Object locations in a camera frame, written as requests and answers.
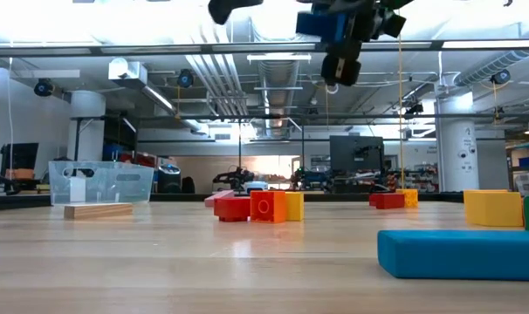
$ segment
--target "ceiling duct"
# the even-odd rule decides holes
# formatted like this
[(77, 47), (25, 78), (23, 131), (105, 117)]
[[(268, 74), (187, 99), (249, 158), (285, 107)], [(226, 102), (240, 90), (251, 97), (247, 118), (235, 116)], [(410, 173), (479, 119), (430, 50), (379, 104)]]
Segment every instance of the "ceiling duct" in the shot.
[[(295, 33), (290, 38), (268, 38), (259, 31), (258, 25), (253, 23), (253, 35), (256, 42), (278, 42), (294, 41)], [(262, 87), (282, 87), (295, 86), (299, 73), (299, 61), (294, 60), (270, 60), (258, 61), (258, 76)], [(295, 91), (291, 90), (263, 90), (263, 101), (266, 113), (287, 114), (287, 107), (292, 105)], [(265, 134), (271, 138), (283, 138), (289, 134), (287, 122), (281, 119), (268, 119), (265, 122)]]
[[(113, 59), (109, 63), (109, 79), (119, 86), (141, 91), (165, 113), (171, 116), (177, 114), (177, 108), (163, 96), (157, 87), (150, 84), (148, 71), (140, 62), (128, 62), (124, 58)], [(182, 119), (181, 122), (192, 133), (208, 133), (196, 120)]]
[[(522, 36), (529, 39), (529, 32)], [(529, 57), (529, 51), (505, 51), (487, 58), (473, 69), (460, 73), (453, 80), (455, 86), (463, 87), (487, 80), (497, 74)]]

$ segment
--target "red block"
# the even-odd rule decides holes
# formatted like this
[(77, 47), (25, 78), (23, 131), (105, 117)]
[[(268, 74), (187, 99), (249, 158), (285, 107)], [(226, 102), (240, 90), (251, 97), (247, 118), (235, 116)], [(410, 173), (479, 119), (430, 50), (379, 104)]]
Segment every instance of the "red block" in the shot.
[(375, 201), (377, 209), (404, 208), (404, 194), (380, 194)]
[(371, 194), (369, 195), (369, 206), (375, 206), (375, 204), (377, 203), (377, 198), (379, 197), (379, 193), (377, 194)]
[(212, 196), (209, 196), (207, 198), (204, 199), (204, 206), (207, 207), (207, 208), (212, 208), (214, 207), (214, 200), (215, 199), (219, 199), (219, 198), (222, 198), (222, 197), (234, 197), (235, 194), (233, 192), (233, 190), (224, 190), (224, 191), (220, 191)]
[(286, 200), (284, 191), (251, 191), (252, 222), (285, 222)]
[(220, 222), (247, 222), (251, 215), (251, 198), (221, 197), (214, 200), (214, 215)]

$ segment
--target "wood grain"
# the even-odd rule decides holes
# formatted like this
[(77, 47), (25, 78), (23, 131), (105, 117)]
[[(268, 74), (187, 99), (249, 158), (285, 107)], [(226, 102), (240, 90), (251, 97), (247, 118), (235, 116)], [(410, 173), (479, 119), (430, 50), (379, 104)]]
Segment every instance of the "wood grain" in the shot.
[(307, 203), (304, 222), (220, 223), (202, 202), (130, 221), (0, 211), (0, 313), (529, 313), (529, 283), (395, 279), (380, 229), (468, 229), (462, 204)]
[(133, 214), (133, 204), (94, 204), (65, 206), (65, 219), (95, 219)]

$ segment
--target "ceiling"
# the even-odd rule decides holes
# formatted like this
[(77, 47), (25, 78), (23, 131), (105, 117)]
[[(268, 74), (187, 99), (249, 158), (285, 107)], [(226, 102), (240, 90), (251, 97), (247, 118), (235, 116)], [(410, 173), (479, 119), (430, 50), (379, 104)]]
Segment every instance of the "ceiling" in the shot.
[[(67, 35), (69, 38), (75, 37), (79, 41), (93, 38), (101, 44), (182, 43), (189, 40), (189, 34), (196, 34), (200, 25), (209, 25), (210, 21), (203, 8), (204, 1), (194, 1), (191, 4), (194, 9), (189, 6), (189, 10), (194, 10), (190, 11), (189, 14), (198, 12), (197, 16), (200, 18), (188, 22), (182, 20), (179, 21), (180, 23), (169, 21), (169, 14), (164, 15), (162, 12), (164, 9), (174, 9), (173, 17), (181, 16), (182, 12), (181, 9), (178, 9), (177, 4), (179, 4), (178, 0), (169, 3), (137, 1), (129, 4), (130, 7), (122, 7), (120, 10), (127, 12), (132, 10), (135, 15), (125, 18), (126, 22), (121, 22), (124, 26), (120, 28), (120, 31), (112, 31), (112, 34), (110, 31), (93, 31), (93, 25), (101, 27), (100, 21), (97, 22), (96, 18), (105, 21), (106, 24), (113, 24), (113, 21), (118, 23), (123, 18), (117, 14), (103, 15), (104, 12), (107, 14), (107, 6), (111, 4), (98, 5), (95, 8), (92, 7), (95, 4), (72, 4), (74, 9), (79, 8), (75, 10), (79, 17), (87, 12), (95, 12), (96, 14), (89, 16), (92, 19), (89, 26), (85, 25), (88, 23), (83, 23), (85, 27), (77, 28), (80, 31), (67, 32)], [(293, 32), (293, 28), (289, 29), (291, 27), (290, 22), (286, 22), (289, 19), (288, 16), (293, 17), (295, 10), (304, 7), (296, 3), (293, 10), (285, 8), (282, 13), (279, 13), (278, 6), (272, 6), (272, 8), (277, 9), (276, 11), (271, 10), (268, 15), (265, 14), (265, 8), (260, 8), (258, 11), (256, 8), (238, 10), (232, 14), (225, 33), (230, 42), (253, 41), (252, 27), (254, 24), (263, 23), (262, 20), (268, 21), (270, 25), (276, 25), (278, 29), (273, 30), (274, 26), (270, 26), (271, 31), (286, 33), (286, 28), (288, 28), (288, 32)], [(500, 1), (496, 0), (416, 0), (402, 9), (401, 14), (408, 19), (402, 32), (402, 39), (518, 38), (529, 31), (527, 9), (529, 9), (529, 0), (515, 0), (509, 8), (503, 8)], [(253, 18), (251, 22), (250, 17), (255, 17), (256, 12), (258, 12), (259, 18)], [(22, 15), (21, 18), (25, 23), (29, 17)], [(34, 21), (38, 20), (41, 18), (34, 17)], [(4, 31), (1, 25), (2, 23), (6, 22), (0, 19), (0, 44), (7, 43), (7, 36), (11, 36), (13, 44), (18, 43), (19, 41), (14, 39), (16, 36), (14, 33), (7, 35), (7, 31)], [(31, 26), (27, 30), (30, 34), (33, 33), (33, 27), (35, 26)], [(65, 38), (63, 35), (59, 35), (57, 39), (62, 41)], [(22, 42), (26, 40), (33, 42), (36, 39), (26, 38), (22, 39)], [(316, 39), (299, 38), (299, 40), (315, 41)], [(312, 53), (309, 62), (300, 62), (296, 86), (301, 86), (302, 90), (294, 93), (291, 112), (305, 113), (310, 106), (315, 106), (319, 113), (391, 113), (394, 111), (392, 108), (398, 105), (399, 99), (399, 76), (396, 74), (399, 71), (399, 59), (402, 60), (402, 71), (407, 73), (403, 75), (403, 79), (406, 81), (402, 83), (402, 93), (405, 94), (416, 89), (424, 81), (437, 82), (437, 75), (440, 71), (443, 73), (442, 81), (450, 83), (459, 72), (471, 69), (496, 53), (498, 52), (445, 51), (441, 53), (442, 68), (440, 69), (440, 56), (437, 51), (406, 51), (401, 56), (397, 52), (363, 52), (360, 56), (362, 68), (358, 86), (340, 86), (337, 93), (329, 94), (328, 97), (326, 97), (325, 90), (322, 89), (323, 83), (319, 75), (322, 59), (325, 55)], [(150, 56), (127, 59), (142, 62), (149, 70), (149, 80), (159, 86), (167, 98), (206, 99), (207, 89), (200, 79), (196, 79), (195, 84), (189, 89), (177, 89), (177, 73), (181, 69), (191, 69), (191, 64), (184, 56)], [(107, 69), (111, 60), (112, 58), (108, 57), (19, 58), (15, 59), (13, 63), (13, 70), (80, 70), (79, 78), (55, 78), (53, 81), (67, 91), (93, 90), (103, 92), (107, 97), (107, 108), (110, 110), (127, 110), (139, 117), (152, 115), (154, 110), (150, 100), (139, 92), (119, 89), (116, 84), (107, 79)], [(261, 97), (261, 92), (254, 90), (255, 87), (262, 85), (258, 74), (258, 62), (249, 62), (246, 54), (234, 54), (233, 60), (244, 92), (254, 94), (256, 99)], [(513, 65), (508, 70), (512, 74), (512, 82), (498, 89), (497, 97), (494, 95), (489, 82), (475, 84), (471, 87), (474, 92), (474, 109), (476, 112), (491, 113), (495, 106), (504, 106), (508, 113), (529, 111), (529, 106), (524, 106), (525, 100), (529, 99), (529, 58)], [(35, 84), (33, 79), (23, 79), (23, 81), (29, 85)], [(425, 97), (434, 97), (434, 95), (427, 94)], [(311, 105), (312, 99), (316, 100), (316, 105)], [(179, 104), (180, 110), (184, 114), (210, 113), (203, 102), (180, 102)], [(255, 105), (249, 108), (250, 113), (265, 113), (262, 103)], [(373, 122), (389, 121), (390, 119), (378, 119)], [(351, 125), (370, 122), (372, 121), (364, 119), (332, 119), (329, 121), (316, 120), (313, 123)], [(492, 125), (491, 121), (487, 119), (481, 119), (479, 123)], [(510, 124), (511, 127), (519, 127), (519, 124), (526, 123), (526, 119), (508, 119), (506, 123)]]

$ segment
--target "shelf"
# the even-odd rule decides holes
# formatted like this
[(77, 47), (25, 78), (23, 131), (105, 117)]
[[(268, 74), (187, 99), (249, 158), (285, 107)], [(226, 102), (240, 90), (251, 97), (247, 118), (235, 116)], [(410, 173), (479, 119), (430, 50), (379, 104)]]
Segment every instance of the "shelf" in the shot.
[(519, 172), (519, 171), (527, 171), (527, 172), (529, 172), (529, 167), (512, 167), (511, 171), (513, 171), (513, 172)]

